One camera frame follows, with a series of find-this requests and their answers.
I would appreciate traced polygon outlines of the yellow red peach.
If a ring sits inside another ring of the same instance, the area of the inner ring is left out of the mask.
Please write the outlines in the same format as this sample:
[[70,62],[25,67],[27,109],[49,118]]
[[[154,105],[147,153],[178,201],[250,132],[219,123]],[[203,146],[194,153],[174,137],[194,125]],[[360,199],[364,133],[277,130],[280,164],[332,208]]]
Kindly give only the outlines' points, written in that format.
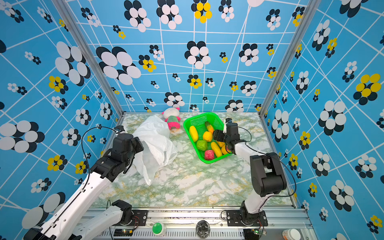
[[222,151],[222,154],[223,154],[223,155],[228,155],[228,154],[231,154],[231,153],[232,153],[232,152],[227,148],[226,145],[222,146],[221,151]]

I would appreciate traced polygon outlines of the long yellow fruit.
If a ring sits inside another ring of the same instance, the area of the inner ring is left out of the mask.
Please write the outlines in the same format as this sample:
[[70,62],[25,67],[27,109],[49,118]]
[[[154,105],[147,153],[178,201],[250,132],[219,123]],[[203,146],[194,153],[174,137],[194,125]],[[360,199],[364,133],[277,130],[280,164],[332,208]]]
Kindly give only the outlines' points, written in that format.
[[215,156],[217,158],[221,157],[223,155],[221,148],[216,142],[211,142],[211,149],[213,150]]

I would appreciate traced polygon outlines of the green orange mango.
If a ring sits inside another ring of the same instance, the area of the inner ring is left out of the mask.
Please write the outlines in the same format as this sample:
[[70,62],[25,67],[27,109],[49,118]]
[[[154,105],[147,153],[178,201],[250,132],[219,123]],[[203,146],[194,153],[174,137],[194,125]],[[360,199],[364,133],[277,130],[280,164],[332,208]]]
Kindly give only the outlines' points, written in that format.
[[205,127],[207,128],[208,132],[211,134],[214,133],[214,127],[208,121],[205,122]]

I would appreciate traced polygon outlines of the small yellow fruit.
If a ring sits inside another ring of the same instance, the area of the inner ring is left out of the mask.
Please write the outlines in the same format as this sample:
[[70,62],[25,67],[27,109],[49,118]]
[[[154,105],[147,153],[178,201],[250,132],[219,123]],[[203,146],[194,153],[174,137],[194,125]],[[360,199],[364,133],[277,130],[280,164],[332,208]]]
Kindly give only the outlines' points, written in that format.
[[205,140],[206,142],[211,142],[213,140],[213,134],[209,131],[204,132],[203,140]]

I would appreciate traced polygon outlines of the red lychee fruit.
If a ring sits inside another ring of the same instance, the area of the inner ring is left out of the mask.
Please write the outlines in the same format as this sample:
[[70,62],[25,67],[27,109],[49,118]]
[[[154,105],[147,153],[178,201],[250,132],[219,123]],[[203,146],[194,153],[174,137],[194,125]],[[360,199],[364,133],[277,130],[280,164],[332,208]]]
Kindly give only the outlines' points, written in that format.
[[213,150],[206,150],[204,159],[207,161],[211,161],[215,158],[215,152]]

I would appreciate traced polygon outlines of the green lime fruit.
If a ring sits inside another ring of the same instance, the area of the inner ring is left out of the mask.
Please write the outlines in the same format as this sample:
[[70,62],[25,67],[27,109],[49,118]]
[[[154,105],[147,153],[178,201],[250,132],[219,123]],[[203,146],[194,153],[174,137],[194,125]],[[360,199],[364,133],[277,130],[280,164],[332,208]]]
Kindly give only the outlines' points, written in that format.
[[198,140],[196,146],[199,151],[206,151],[208,149],[208,143],[205,140]]

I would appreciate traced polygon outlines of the white plastic bag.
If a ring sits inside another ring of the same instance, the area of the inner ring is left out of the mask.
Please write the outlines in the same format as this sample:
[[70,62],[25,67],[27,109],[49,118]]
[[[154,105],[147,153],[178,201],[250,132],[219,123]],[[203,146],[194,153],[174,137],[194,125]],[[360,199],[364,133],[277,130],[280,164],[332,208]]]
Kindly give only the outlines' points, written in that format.
[[170,140],[170,130],[166,122],[157,116],[148,117],[133,133],[138,137],[144,150],[135,155],[133,161],[138,173],[150,186],[156,172],[173,162],[177,157],[176,146]]

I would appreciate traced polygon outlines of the yellow lemon fruit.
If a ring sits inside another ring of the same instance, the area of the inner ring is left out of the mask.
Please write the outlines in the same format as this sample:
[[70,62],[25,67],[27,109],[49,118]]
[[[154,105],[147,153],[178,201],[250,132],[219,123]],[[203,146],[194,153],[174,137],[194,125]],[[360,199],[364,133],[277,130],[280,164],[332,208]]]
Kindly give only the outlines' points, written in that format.
[[189,133],[190,133],[190,136],[191,136],[193,142],[196,143],[199,140],[199,135],[198,135],[196,127],[190,126]]

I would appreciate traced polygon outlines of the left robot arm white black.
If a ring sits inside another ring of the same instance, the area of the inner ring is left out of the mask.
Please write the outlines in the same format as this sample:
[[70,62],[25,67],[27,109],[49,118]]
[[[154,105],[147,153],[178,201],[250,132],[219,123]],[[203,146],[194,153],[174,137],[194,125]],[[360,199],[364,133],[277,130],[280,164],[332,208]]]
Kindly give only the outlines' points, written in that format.
[[117,200],[97,217],[79,224],[96,198],[120,174],[128,172],[135,155],[144,150],[138,137],[118,134],[113,146],[89,170],[86,180],[69,200],[45,223],[30,228],[25,240],[91,240],[113,225],[138,224],[132,205]]

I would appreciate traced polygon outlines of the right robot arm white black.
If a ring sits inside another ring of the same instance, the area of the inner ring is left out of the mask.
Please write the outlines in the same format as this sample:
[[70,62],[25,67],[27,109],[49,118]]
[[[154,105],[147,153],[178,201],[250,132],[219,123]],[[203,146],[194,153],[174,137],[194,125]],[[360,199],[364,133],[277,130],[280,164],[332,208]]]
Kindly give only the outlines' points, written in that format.
[[249,161],[253,191],[243,201],[240,212],[243,219],[258,217],[268,200],[287,188],[280,157],[274,152],[262,153],[250,147],[240,138],[238,124],[231,118],[225,120],[223,130],[214,131],[214,140],[225,143],[232,154]]

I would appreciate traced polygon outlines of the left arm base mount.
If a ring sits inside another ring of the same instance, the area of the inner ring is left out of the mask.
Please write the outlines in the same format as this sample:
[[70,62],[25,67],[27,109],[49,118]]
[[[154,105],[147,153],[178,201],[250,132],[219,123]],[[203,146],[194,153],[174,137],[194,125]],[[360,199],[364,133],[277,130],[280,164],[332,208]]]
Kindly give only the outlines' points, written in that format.
[[122,212],[121,219],[114,226],[132,226],[137,228],[146,225],[147,210],[133,210],[132,205],[123,200],[113,202],[112,206],[119,208]]

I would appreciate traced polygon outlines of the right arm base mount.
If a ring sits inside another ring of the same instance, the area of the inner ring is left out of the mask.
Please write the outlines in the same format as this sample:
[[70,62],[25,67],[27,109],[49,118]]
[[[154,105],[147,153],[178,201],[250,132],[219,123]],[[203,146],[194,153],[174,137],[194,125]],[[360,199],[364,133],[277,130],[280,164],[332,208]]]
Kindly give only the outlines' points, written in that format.
[[242,202],[238,210],[227,210],[226,220],[229,227],[267,227],[268,220],[265,211],[257,210],[250,214]]

